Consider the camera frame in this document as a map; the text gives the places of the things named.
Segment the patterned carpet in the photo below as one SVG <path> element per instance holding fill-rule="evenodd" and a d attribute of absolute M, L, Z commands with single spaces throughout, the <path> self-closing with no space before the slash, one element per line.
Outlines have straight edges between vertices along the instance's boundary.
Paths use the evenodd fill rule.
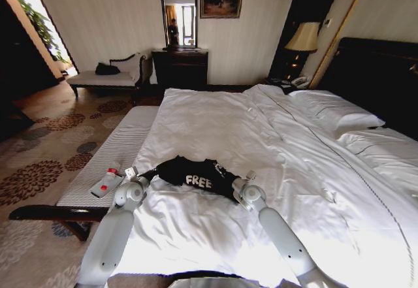
<path fill-rule="evenodd" d="M 7 217 L 20 206 L 55 204 L 132 107 L 124 91 L 79 89 L 79 94 L 76 101 L 62 82 L 18 101 L 35 124 L 0 143 L 0 287 L 74 287 L 88 242 L 54 222 Z M 160 101 L 145 97 L 139 105 Z M 171 282 L 159 276 L 116 276 L 109 286 L 167 287 Z"/>

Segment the bed bench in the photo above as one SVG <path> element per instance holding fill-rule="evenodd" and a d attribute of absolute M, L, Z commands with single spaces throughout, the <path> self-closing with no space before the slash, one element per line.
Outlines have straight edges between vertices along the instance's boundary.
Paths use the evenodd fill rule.
<path fill-rule="evenodd" d="M 122 61 L 122 59 L 111 59 L 111 61 Z M 78 99 L 77 88 L 97 88 L 97 89 L 128 89 L 132 90 L 133 104 L 136 104 L 135 97 L 140 86 L 147 82 L 152 75 L 152 59 L 141 56 L 139 61 L 139 79 L 135 82 L 128 72 L 118 74 L 98 75 L 95 71 L 83 71 L 80 74 L 67 79 L 67 83 Z"/>
<path fill-rule="evenodd" d="M 119 162 L 122 172 L 132 166 L 151 129 L 158 108 L 158 106 L 132 108 L 72 181 L 56 205 L 22 206 L 11 212 L 8 218 L 58 221 L 80 241 L 86 241 L 91 224 L 86 227 L 80 223 L 100 221 L 112 205 L 116 190 L 98 199 L 90 194 L 88 189 L 103 177 L 111 162 Z"/>

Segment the black bag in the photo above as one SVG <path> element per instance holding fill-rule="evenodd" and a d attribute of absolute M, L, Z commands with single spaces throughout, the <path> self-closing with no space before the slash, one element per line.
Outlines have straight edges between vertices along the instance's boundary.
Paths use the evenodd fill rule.
<path fill-rule="evenodd" d="M 120 70 L 116 66 L 98 63 L 95 73 L 99 75 L 118 74 L 120 73 Z"/>
<path fill-rule="evenodd" d="M 233 196 L 233 181 L 238 176 L 226 171 L 214 159 L 194 162 L 177 155 L 158 165 L 154 171 L 172 185 L 192 185 L 238 202 Z"/>

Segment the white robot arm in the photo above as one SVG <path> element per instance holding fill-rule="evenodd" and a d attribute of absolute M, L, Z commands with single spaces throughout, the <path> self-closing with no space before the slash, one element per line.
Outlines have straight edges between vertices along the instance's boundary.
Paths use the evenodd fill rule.
<path fill-rule="evenodd" d="M 155 169 L 141 176 L 137 176 L 135 168 L 128 169 L 127 173 L 129 171 L 136 179 L 116 191 L 114 204 L 102 219 L 83 257 L 75 288 L 106 287 L 107 279 L 120 262 L 133 226 L 133 212 L 142 204 L 146 189 L 157 174 Z M 260 187 L 236 176 L 232 186 L 233 197 L 244 208 L 258 211 L 261 225 L 303 287 L 344 287 L 318 268 L 281 215 L 266 205 L 265 192 Z"/>
<path fill-rule="evenodd" d="M 329 278 L 315 264 L 299 238 L 286 224 L 282 216 L 266 205 L 265 192 L 247 180 L 237 178 L 233 182 L 234 197 L 247 210 L 256 210 L 263 229 L 269 235 L 280 255 L 285 259 L 303 288 L 344 287 Z"/>
<path fill-rule="evenodd" d="M 138 177 L 121 185 L 84 254 L 76 288 L 103 288 L 122 258 L 133 226 L 133 212 L 146 197 L 150 181 Z"/>

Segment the wooden dresser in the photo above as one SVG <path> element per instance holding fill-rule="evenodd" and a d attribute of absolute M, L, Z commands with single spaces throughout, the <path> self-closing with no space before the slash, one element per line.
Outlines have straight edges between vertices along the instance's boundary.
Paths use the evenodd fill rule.
<path fill-rule="evenodd" d="M 164 88 L 205 89 L 208 82 L 207 50 L 153 50 L 155 75 Z"/>

